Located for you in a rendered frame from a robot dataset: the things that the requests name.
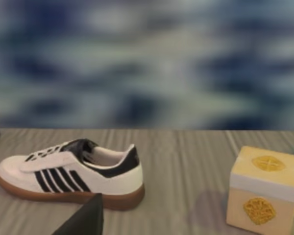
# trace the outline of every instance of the shoe upper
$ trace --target shoe upper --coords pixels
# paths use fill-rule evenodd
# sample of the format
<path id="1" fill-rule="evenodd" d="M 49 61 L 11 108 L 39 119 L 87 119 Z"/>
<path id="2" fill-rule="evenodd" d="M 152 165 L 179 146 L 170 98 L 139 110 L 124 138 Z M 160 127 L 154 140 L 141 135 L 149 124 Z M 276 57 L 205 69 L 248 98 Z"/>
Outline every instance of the shoe upper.
<path id="1" fill-rule="evenodd" d="M 0 163 L 0 177 L 32 192 L 93 192 L 122 195 L 143 184 L 135 145 L 118 152 L 88 139 L 65 142 Z"/>

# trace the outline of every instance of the shoelace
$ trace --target shoelace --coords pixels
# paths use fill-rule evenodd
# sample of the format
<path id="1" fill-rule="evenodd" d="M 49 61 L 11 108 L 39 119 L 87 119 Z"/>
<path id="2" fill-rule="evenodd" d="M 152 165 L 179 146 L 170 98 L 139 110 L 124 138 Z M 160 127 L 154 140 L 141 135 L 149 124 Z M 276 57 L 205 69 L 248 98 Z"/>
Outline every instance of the shoelace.
<path id="1" fill-rule="evenodd" d="M 61 147 L 62 147 L 62 144 L 58 144 L 53 147 L 49 147 L 49 148 L 46 148 L 43 150 L 33 152 L 28 156 L 28 158 L 25 160 L 25 162 L 28 162 L 29 160 L 31 160 L 31 161 L 36 160 L 38 157 L 44 158 L 49 154 L 58 152 L 61 149 Z"/>

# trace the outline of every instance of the box top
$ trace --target box top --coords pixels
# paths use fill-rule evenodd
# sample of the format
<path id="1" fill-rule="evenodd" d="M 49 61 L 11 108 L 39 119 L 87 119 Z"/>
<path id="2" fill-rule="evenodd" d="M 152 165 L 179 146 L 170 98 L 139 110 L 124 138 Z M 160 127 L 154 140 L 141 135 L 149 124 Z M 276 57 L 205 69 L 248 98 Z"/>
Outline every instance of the box top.
<path id="1" fill-rule="evenodd" d="M 294 201 L 294 155 L 244 146 L 232 168 L 230 184 Z"/>

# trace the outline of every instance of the tabletop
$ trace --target tabletop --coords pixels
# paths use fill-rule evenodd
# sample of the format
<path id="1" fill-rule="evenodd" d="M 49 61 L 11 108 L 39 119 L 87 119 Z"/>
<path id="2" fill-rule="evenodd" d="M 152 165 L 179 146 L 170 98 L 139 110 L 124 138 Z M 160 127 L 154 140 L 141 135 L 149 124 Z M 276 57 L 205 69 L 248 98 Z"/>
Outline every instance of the tabletop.
<path id="1" fill-rule="evenodd" d="M 142 161 L 143 202 L 132 211 L 105 210 L 103 235 L 252 235 L 225 223 L 240 148 L 294 154 L 294 132 L 287 131 L 2 129 L 0 161 L 77 138 L 121 151 L 134 143 Z M 0 188 L 0 235 L 50 235 L 79 207 L 24 201 Z"/>

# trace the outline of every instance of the yellow decoration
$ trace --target yellow decoration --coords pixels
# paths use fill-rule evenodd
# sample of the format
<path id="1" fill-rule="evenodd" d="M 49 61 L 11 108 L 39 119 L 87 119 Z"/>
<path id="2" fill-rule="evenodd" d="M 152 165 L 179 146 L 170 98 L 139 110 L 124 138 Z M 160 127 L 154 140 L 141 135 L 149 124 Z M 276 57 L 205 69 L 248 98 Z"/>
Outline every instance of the yellow decoration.
<path id="1" fill-rule="evenodd" d="M 273 156 L 261 156 L 251 161 L 257 168 L 268 172 L 281 171 L 286 168 L 283 162 Z"/>
<path id="2" fill-rule="evenodd" d="M 244 211 L 256 225 L 262 225 L 276 216 L 275 209 L 270 202 L 261 197 L 250 199 L 243 205 Z"/>

